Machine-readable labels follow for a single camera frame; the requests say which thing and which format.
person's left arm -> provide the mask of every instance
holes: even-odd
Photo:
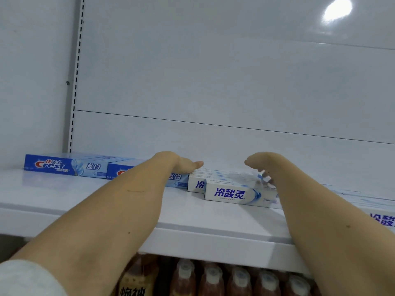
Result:
[[[69,296],[107,296],[155,228],[170,173],[187,174],[202,165],[173,152],[157,153],[62,215],[12,259],[41,265]]]

forearm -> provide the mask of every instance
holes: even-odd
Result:
[[[73,295],[109,295],[158,222],[178,156],[164,152],[104,185],[29,242],[13,259],[49,270]]]
[[[266,170],[275,180],[294,243],[318,283],[330,283],[324,288],[338,295],[394,289],[393,233],[283,156],[271,154]]]

person's right arm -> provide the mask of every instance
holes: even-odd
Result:
[[[395,295],[395,234],[283,156],[245,164],[277,187],[289,232],[323,295]]]

shelf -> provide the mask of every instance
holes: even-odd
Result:
[[[41,172],[0,172],[0,233],[34,237],[107,183]],[[159,222],[140,251],[294,272],[308,269],[282,210],[207,201],[166,188]]]

hand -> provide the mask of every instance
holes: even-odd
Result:
[[[192,162],[190,159],[178,157],[177,164],[174,166],[173,172],[178,174],[188,174],[203,166],[203,161]]]
[[[264,171],[264,173],[262,174],[264,181],[275,185],[274,179],[272,178],[273,174],[270,173],[270,170],[273,164],[275,164],[275,160],[280,157],[282,156],[276,153],[270,153],[268,151],[262,153],[255,153],[253,155],[250,155],[244,161],[244,164],[258,170],[259,172]]]

